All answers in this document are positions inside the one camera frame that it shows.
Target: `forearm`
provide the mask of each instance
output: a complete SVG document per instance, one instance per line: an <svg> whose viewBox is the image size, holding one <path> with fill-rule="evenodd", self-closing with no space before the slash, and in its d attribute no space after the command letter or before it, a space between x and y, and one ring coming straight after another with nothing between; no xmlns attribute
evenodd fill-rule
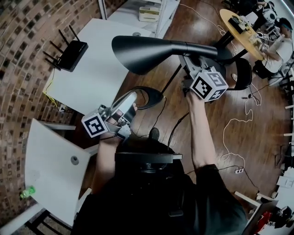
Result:
<svg viewBox="0 0 294 235"><path fill-rule="evenodd" d="M276 53L270 52L268 50L264 50L263 52L273 60L276 60L276 61L281 60L281 57Z"/></svg>
<svg viewBox="0 0 294 235"><path fill-rule="evenodd" d="M257 2L257 5L266 6L267 5L267 2Z"/></svg>
<svg viewBox="0 0 294 235"><path fill-rule="evenodd" d="M190 102L192 161L195 169L215 164L215 146L205 113L204 102Z"/></svg>
<svg viewBox="0 0 294 235"><path fill-rule="evenodd" d="M100 141L96 157L96 170L92 182L92 193L97 194L103 186L114 177L115 152L119 140L114 139Z"/></svg>

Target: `yellow cable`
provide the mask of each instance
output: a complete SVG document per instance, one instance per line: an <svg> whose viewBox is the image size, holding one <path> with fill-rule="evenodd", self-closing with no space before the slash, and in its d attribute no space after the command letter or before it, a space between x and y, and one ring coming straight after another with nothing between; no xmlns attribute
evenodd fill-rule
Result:
<svg viewBox="0 0 294 235"><path fill-rule="evenodd" d="M54 70L53 70L53 77L52 77L52 80L50 81L50 83L49 83L49 85L47 86L46 90L43 91L43 93L47 96L47 98L48 98L49 100L51 100L51 102L56 106L56 108L58 108L58 107L57 107L57 101L55 101L51 96L47 95L47 89L50 87L50 85L51 85L52 82L53 82L53 79L54 79L54 73L55 73L55 67L54 67Z"/></svg>

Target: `power outlet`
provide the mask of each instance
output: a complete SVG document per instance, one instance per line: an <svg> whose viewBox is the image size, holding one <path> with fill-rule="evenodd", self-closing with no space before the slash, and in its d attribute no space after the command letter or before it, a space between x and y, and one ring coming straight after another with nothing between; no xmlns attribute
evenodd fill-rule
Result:
<svg viewBox="0 0 294 235"><path fill-rule="evenodd" d="M243 171L244 171L243 168L241 168L241 169L237 169L237 170L235 170L235 174L240 174L240 173L242 173Z"/></svg>
<svg viewBox="0 0 294 235"><path fill-rule="evenodd" d="M59 107L59 112L64 112L65 108L66 108L66 105L61 104Z"/></svg>

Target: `brick wall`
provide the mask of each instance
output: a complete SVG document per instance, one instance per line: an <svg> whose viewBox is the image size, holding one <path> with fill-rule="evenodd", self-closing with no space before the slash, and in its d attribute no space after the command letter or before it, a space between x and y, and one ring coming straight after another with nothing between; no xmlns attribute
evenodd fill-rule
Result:
<svg viewBox="0 0 294 235"><path fill-rule="evenodd" d="M122 0L106 1L116 9ZM92 18L100 18L96 0L7 0L0 3L0 227L33 200L19 200L24 190L24 164L32 118L68 123L42 93L53 68L42 50L58 57L52 40L65 49L58 34L71 41Z"/></svg>

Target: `green object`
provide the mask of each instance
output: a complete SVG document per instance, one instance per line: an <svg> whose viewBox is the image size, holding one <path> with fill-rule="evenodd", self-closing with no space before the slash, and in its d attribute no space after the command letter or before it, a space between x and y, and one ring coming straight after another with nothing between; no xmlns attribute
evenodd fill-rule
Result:
<svg viewBox="0 0 294 235"><path fill-rule="evenodd" d="M34 194L35 192L36 192L36 189L33 186L30 186L29 188L22 191L22 193L20 194L20 197L27 198L31 196L32 194Z"/></svg>

